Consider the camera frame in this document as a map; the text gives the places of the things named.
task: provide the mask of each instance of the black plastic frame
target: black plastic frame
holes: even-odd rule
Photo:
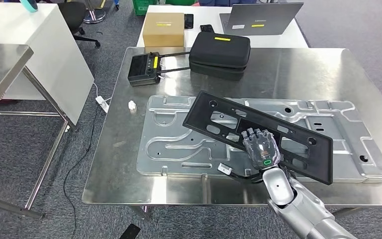
[[[243,117],[237,114],[236,110],[245,112],[246,116]],[[237,118],[238,123],[236,128],[230,129],[213,122],[210,119],[213,111],[218,111]],[[220,132],[215,134],[208,131],[206,129],[208,125],[219,128]],[[279,125],[286,128],[287,133],[285,133],[283,129],[278,130]],[[246,151],[246,149],[242,143],[243,137],[241,132],[250,127],[253,129],[259,128],[260,130],[267,129],[273,133],[279,150],[283,154],[283,161],[280,162],[281,166],[286,166],[294,172],[327,185],[333,183],[333,140],[323,134],[300,127],[237,102],[216,97],[205,91],[201,91],[195,99],[194,104],[184,120],[183,126],[243,151]],[[235,142],[227,139],[226,137],[229,133],[238,135],[239,140]],[[281,148],[280,145],[283,137],[307,146],[308,157],[304,158]],[[294,165],[292,163],[294,159],[305,163],[306,168],[300,168]]]

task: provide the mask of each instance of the black cable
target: black cable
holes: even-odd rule
[[[157,73],[168,73],[168,72],[173,72],[173,71],[184,71],[184,70],[189,70],[189,67],[182,67],[182,68],[177,68],[177,69],[170,69],[170,70],[163,70],[163,71],[157,71]]]
[[[164,57],[171,57],[171,56],[182,56],[182,55],[187,55],[189,54],[189,51],[185,52],[178,52],[178,53],[171,53],[171,54],[164,54],[164,55],[159,55],[159,58],[164,58]]]
[[[73,230],[73,234],[71,236],[71,238],[74,237],[75,235],[75,231],[77,230],[77,216],[75,214],[75,206],[73,204],[73,202],[71,201],[70,197],[68,197],[67,195],[67,192],[65,191],[65,183],[67,182],[67,178],[68,178],[68,175],[70,175],[71,171],[87,156],[88,152],[90,151],[90,148],[92,146],[92,141],[93,141],[93,133],[95,132],[95,122],[96,122],[96,118],[97,118],[97,110],[99,109],[99,105],[96,107],[96,112],[95,112],[95,119],[93,120],[93,126],[92,126],[92,135],[90,137],[90,143],[89,143],[89,146],[87,147],[86,149],[86,152],[85,154],[81,157],[81,159],[79,159],[76,164],[68,171],[67,175],[65,176],[65,179],[64,179],[64,195],[65,197],[68,199],[68,201],[70,202],[73,210],[74,210],[74,230]]]

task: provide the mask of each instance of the laptop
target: laptop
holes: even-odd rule
[[[223,33],[236,36],[280,35],[303,4],[234,4],[231,13],[220,13]]]

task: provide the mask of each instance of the stainless steel table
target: stainless steel table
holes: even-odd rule
[[[185,51],[183,48],[147,50],[161,54]],[[266,205],[268,195],[262,184],[241,185],[233,180],[207,176],[172,178],[138,173],[137,151],[146,103],[151,95],[196,96],[200,90],[205,90],[230,98],[351,101],[382,152],[382,95],[347,49],[252,48],[245,75],[240,81],[226,81],[186,70],[167,73],[158,85],[131,87],[127,80],[131,58],[144,52],[144,48],[136,47],[125,52],[84,188],[85,203]],[[165,58],[163,64],[166,69],[187,66],[188,57]],[[129,110],[130,100],[136,103],[136,111]],[[382,184],[304,185],[330,206],[382,206]]]
[[[37,116],[37,117],[61,117],[64,121],[59,133],[55,139],[55,142],[46,158],[45,165],[34,185],[30,197],[25,205],[25,207],[19,207],[7,202],[0,200],[0,208],[8,210],[14,213],[18,213],[24,216],[29,216],[33,218],[42,218],[43,213],[38,213],[32,211],[30,208],[36,198],[36,195],[40,189],[43,179],[48,171],[50,163],[52,161],[53,155],[61,141],[64,132],[69,126],[72,130],[76,129],[76,126],[71,122],[71,120],[65,115],[65,113],[59,108],[57,103],[48,94],[46,89],[39,83],[39,81],[34,77],[31,71],[25,66],[27,61],[33,55],[33,51],[27,45],[15,45],[15,44],[0,44],[0,98],[4,95],[5,91],[14,81],[14,79],[22,72],[29,81],[36,87],[36,89],[43,95],[43,97],[49,101],[55,108],[57,113],[48,112],[9,112],[0,111],[0,116]]]

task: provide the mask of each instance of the black smartphone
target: black smartphone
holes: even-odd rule
[[[184,14],[185,29],[193,29],[194,28],[194,14]]]
[[[119,239],[135,239],[140,231],[139,227],[130,224]]]
[[[207,32],[214,32],[213,27],[208,24],[208,25],[200,25],[201,31],[207,31]]]

